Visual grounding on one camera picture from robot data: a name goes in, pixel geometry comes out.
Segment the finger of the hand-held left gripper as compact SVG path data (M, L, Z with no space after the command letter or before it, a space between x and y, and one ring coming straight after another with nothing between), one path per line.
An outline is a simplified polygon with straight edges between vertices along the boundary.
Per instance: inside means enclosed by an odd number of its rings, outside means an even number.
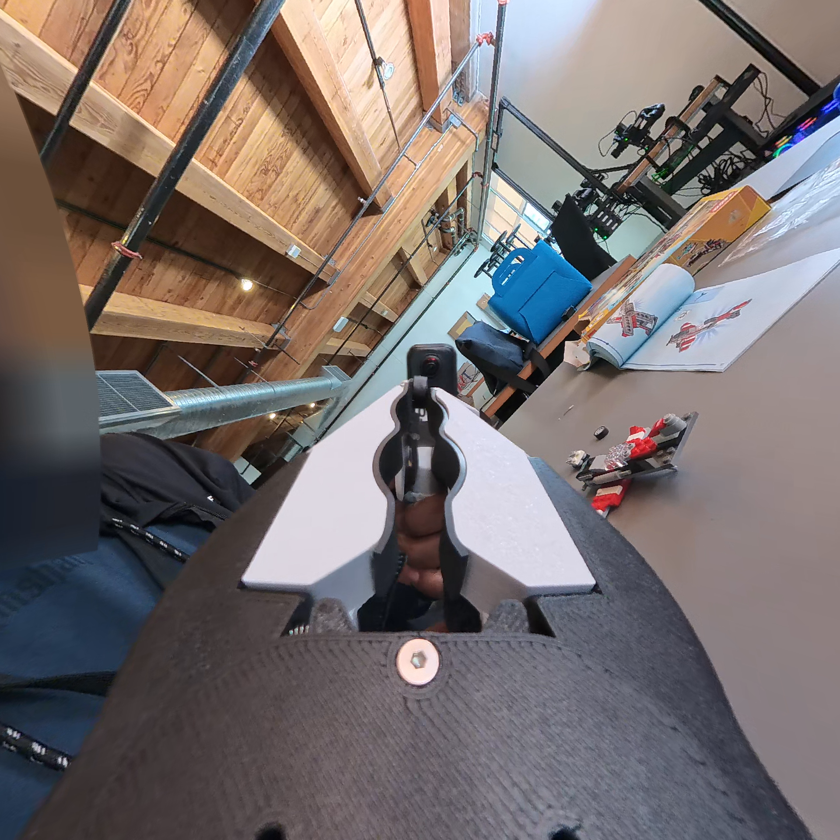
M411 410L408 423L408 446L416 453L421 448L431 448L427 404L429 387L427 378L411 380Z

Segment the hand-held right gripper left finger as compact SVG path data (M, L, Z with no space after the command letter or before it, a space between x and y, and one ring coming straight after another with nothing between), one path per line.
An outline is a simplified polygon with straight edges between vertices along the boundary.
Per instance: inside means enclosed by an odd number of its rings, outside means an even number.
M360 608L387 587L375 555L393 530L394 499L380 457L399 434L396 405L407 390L393 387L308 451L243 588L333 599L358 628Z

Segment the red white toy brick plane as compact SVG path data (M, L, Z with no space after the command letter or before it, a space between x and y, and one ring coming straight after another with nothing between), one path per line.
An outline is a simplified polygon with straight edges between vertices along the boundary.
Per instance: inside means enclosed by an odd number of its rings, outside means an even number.
M626 439L603 455L590 455L586 469L575 471L585 490L591 490L591 508L607 518L623 503L631 485L640 479L676 473L677 458L699 414L668 413L651 427L632 426Z

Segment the grey desk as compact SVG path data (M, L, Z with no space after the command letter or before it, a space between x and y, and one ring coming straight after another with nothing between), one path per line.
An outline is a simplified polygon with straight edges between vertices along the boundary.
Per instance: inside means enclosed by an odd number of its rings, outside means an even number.
M814 837L838 838L838 269L722 373L562 365L500 430L549 463L667 412L699 416L672 476L607 519L709 654Z

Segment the person's left hand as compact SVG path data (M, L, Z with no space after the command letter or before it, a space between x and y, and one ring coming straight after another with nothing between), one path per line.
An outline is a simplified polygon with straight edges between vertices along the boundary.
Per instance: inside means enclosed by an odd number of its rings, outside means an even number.
M440 569L440 540L446 530L444 494L395 505L397 545L405 555L398 583L409 585L423 595L441 599L444 580Z

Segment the dark blue backpack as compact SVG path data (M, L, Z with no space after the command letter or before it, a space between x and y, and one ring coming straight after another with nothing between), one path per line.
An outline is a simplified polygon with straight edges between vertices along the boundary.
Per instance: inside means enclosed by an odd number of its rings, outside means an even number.
M468 326L455 340L455 346L476 366L494 396L507 387L532 394L537 386L522 375L527 363L533 364L544 379L551 373L534 342L516 338L484 322Z

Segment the blue felt bag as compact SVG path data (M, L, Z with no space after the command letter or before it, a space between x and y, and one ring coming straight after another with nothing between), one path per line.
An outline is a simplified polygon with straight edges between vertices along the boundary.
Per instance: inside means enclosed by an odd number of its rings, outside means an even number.
M516 248L492 279L488 306L510 329L541 344L561 325L564 314L592 291L592 284L550 245Z

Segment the wood edged grey table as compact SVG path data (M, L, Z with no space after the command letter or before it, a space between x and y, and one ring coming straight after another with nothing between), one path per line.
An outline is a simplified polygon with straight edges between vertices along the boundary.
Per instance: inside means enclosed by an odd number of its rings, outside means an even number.
M552 331L545 341L537 345L531 353L532 357L527 360L513 382L506 383L504 388L481 409L487 419L496 424L502 423L501 411L504 405L515 397L521 396L522 399L525 399L536 392L539 384L532 382L533 376L540 375L542 377L541 381L548 379L556 367L550 363L550 356L557 349L562 349L564 342L572 334L578 334L588 324L591 318L585 315L585 311L622 280L636 261L635 257L626 256L596 278L591 294L583 300L578 309L573 311L560 326Z

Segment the person's clothed body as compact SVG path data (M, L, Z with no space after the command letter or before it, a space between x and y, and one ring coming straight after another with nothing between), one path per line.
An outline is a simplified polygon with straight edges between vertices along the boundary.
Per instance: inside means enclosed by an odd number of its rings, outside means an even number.
M100 436L96 549L2 572L1 837L17 838L98 721L185 562L256 490L225 457Z

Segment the instruction booklet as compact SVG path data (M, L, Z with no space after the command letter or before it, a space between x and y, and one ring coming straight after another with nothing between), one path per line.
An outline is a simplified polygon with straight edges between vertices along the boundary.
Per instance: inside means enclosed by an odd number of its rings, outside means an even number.
M603 325L570 350L580 370L723 372L838 266L838 249L715 287L657 267Z

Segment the yellow toy box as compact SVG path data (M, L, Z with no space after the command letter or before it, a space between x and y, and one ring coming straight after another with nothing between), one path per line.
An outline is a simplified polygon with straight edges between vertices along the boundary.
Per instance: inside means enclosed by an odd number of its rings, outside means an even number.
M700 199L637 259L622 280L584 312L591 319L579 331L580 336L592 337L660 265L676 265L694 276L770 210L770 204L748 185Z

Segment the black ceiling pipe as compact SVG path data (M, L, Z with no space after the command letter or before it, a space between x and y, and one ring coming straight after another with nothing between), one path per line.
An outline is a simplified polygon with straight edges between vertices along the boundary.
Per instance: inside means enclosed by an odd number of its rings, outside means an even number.
M87 327L90 332L100 319L126 270L134 260L140 258L139 249L142 243L157 222L187 166L192 162L195 152L206 138L239 79L244 75L284 4L284 1L263 1L255 7L123 236L112 244L108 264L85 303Z

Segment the black rack table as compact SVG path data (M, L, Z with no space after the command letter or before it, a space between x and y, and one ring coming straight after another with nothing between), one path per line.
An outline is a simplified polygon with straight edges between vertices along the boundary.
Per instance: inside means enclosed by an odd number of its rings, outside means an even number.
M766 81L749 64L733 82L714 76L695 87L681 110L656 122L650 151L628 148L638 160L612 184L614 193L629 195L648 180L670 196L693 182L709 194L761 165L773 104Z

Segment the clear plastic bag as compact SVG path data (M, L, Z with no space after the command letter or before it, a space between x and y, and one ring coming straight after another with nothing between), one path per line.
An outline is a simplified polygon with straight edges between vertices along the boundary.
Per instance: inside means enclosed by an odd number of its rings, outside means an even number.
M781 241L798 229L813 228L839 214L839 160L795 185L756 227L727 249L720 265L733 264Z

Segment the RGB lit computer tower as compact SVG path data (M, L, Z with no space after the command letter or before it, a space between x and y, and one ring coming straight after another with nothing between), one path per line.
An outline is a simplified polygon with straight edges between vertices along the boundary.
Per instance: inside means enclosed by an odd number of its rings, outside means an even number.
M783 118L773 129L763 146L763 157L773 159L793 145L802 142L814 132L839 116L839 77L818 90L799 108Z

